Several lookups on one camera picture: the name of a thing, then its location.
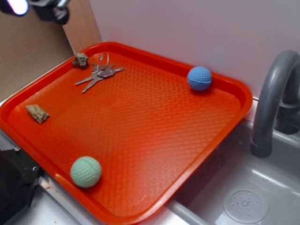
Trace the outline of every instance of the plastic tray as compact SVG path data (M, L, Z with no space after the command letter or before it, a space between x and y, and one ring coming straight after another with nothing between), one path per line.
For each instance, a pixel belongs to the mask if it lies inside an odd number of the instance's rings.
M201 165L252 105L239 81L213 73L209 89L190 89L193 67L117 43L83 51L89 63L109 52L122 72L88 84L91 73L72 59L13 95L0 108L0 127L97 219L135 224L157 212ZM26 105L50 117L37 123ZM91 156L103 168L90 188L70 177L76 159Z

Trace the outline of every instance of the sink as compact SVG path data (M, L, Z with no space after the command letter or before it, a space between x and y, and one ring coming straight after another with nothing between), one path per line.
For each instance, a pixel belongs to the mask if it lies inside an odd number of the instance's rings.
M300 224L300 142L275 131L272 154L258 158L252 127L243 120L173 200L210 225Z

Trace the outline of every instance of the foam golf ball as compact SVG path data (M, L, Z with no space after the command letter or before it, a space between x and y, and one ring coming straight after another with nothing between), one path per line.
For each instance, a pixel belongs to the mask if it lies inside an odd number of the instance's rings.
M212 82L211 72L205 67L194 67L187 75L187 82L193 90L206 90Z
M100 163L92 157L84 156L77 159L71 168L71 177L74 183L81 188L95 185L102 174Z

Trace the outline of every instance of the drain strainer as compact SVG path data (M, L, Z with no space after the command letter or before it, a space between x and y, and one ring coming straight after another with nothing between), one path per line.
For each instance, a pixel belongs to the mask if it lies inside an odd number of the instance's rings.
M236 186L224 196L223 207L233 220L254 224L265 218L269 201L261 190L252 186Z

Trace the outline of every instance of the green ball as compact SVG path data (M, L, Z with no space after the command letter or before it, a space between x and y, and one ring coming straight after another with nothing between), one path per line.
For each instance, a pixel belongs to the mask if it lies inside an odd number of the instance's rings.
M92 157L84 156L77 159L71 168L71 177L74 183L81 188L95 185L102 174L100 163Z

